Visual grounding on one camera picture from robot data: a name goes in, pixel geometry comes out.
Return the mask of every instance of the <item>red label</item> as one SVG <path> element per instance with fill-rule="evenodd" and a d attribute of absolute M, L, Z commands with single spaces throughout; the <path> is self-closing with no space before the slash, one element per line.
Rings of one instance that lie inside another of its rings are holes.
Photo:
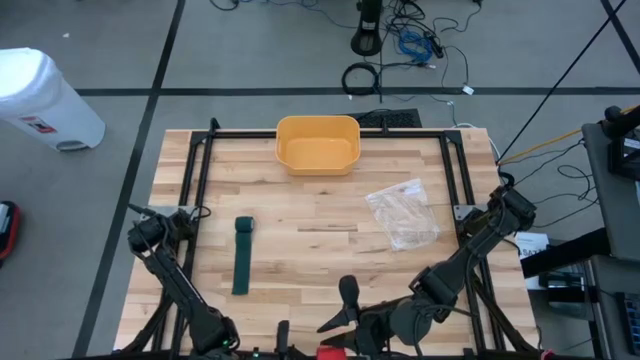
<path fill-rule="evenodd" d="M 58 132 L 56 131 L 56 129 L 49 126 L 49 124 L 47 124 L 46 122 L 44 122 L 44 120 L 42 120 L 37 116 L 25 116 L 25 117 L 21 117 L 20 120 L 23 123 L 36 129 L 36 131 L 41 134 L 53 134 Z"/>

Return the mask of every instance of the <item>black floor stripe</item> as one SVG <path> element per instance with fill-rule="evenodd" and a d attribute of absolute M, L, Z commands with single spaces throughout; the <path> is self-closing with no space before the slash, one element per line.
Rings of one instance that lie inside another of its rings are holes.
<path fill-rule="evenodd" d="M 602 3 L 602 6 L 604 6 L 604 10 L 607 12 L 607 15 L 611 16 L 611 14 L 613 13 L 613 6 L 611 6 L 609 0 L 600 0 L 600 2 Z M 611 24 L 613 24 L 613 28 L 618 33 L 618 36 L 622 41 L 622 45 L 624 45 L 625 50 L 627 50 L 627 53 L 629 54 L 629 57 L 631 57 L 633 66 L 635 66 L 636 71 L 640 73 L 640 56 L 638 55 L 636 48 L 633 46 L 629 35 L 627 35 L 627 32 L 624 30 L 624 27 L 622 26 L 618 15 L 613 15 L 611 17 Z"/>
<path fill-rule="evenodd" d="M 127 204 L 131 198 L 133 185 L 138 173 L 138 167 L 140 166 L 140 159 L 142 158 L 142 152 L 144 151 L 144 147 L 147 142 L 151 121 L 153 120 L 153 114 L 158 103 L 158 90 L 162 87 L 162 81 L 164 80 L 164 76 L 167 71 L 169 57 L 171 56 L 176 34 L 178 33 L 178 27 L 180 25 L 184 6 L 185 0 L 178 0 L 171 20 L 171 26 L 169 27 L 169 32 L 167 34 L 167 39 L 165 41 L 164 48 L 162 49 L 162 56 L 158 63 L 158 69 L 156 70 L 156 75 L 153 80 L 151 95 L 147 101 L 144 115 L 138 128 L 136 142 L 133 146 L 133 150 L 131 151 L 129 165 L 127 165 L 127 171 L 120 190 L 120 196 L 118 197 L 113 220 L 111 221 L 111 227 L 109 228 L 109 234 L 104 245 L 102 257 L 100 258 L 98 272 L 96 273 L 93 287 L 91 288 L 91 294 L 89 295 L 89 302 L 82 319 L 80 332 L 73 349 L 72 357 L 74 358 L 86 356 L 87 350 L 89 349 L 91 336 L 93 335 L 93 330 L 98 318 L 98 312 L 100 311 L 100 305 L 102 304 L 102 297 L 107 286 L 109 272 L 111 271 L 111 265 L 113 264 L 113 257 L 115 256 L 116 248 L 118 247 L 120 232 L 127 212 Z"/>
<path fill-rule="evenodd" d="M 476 87 L 474 95 L 546 95 L 546 87 Z M 165 88 L 152 89 L 76 89 L 81 96 L 322 96 L 344 95 L 341 87 L 296 87 L 296 88 Z M 386 95 L 451 95 L 459 88 L 441 87 L 385 87 Z M 640 95 L 640 87 L 561 87 L 554 95 Z"/>

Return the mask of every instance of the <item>plastic bin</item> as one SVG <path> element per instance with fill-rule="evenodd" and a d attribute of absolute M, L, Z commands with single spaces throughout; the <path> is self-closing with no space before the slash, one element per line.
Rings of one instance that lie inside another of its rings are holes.
<path fill-rule="evenodd" d="M 346 175 L 360 157 L 360 125 L 349 116 L 288 116 L 276 133 L 289 175 Z"/>
<path fill-rule="evenodd" d="M 0 50 L 0 119 L 58 151 L 96 147 L 105 124 L 39 50 Z"/>

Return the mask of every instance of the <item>green strap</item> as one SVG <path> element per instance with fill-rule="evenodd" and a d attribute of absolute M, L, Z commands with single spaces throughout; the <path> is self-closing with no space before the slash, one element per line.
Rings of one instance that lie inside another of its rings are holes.
<path fill-rule="evenodd" d="M 249 274 L 251 272 L 251 232 L 253 218 L 240 216 L 236 218 L 236 263 L 233 270 L 233 295 L 249 293 Z"/>

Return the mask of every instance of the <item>clear plastic bag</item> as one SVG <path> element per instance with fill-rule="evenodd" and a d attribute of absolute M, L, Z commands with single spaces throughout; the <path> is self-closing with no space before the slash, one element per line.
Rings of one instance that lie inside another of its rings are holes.
<path fill-rule="evenodd" d="M 394 251 L 434 243 L 440 234 L 422 181 L 413 179 L 366 196 Z"/>

